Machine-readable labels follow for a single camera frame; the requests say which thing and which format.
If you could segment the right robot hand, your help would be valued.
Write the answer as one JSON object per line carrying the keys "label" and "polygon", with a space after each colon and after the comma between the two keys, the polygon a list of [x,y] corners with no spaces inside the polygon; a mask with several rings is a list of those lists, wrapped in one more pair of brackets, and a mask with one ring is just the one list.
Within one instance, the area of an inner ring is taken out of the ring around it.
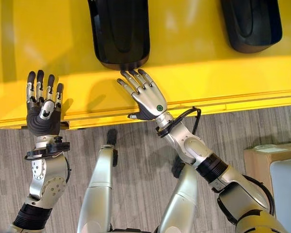
{"label": "right robot hand", "polygon": [[153,120],[167,111],[167,102],[153,79],[142,69],[120,71],[127,80],[117,82],[137,102],[139,112],[128,115],[130,119]]}

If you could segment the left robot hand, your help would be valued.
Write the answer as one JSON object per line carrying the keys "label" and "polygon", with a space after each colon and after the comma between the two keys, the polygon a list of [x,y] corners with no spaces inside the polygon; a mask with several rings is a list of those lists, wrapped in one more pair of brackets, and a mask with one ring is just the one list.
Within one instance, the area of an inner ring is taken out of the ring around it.
{"label": "left robot hand", "polygon": [[57,84],[54,91],[55,76],[50,74],[46,90],[43,88],[44,72],[31,71],[26,86],[27,126],[35,136],[58,135],[60,132],[63,89]]}

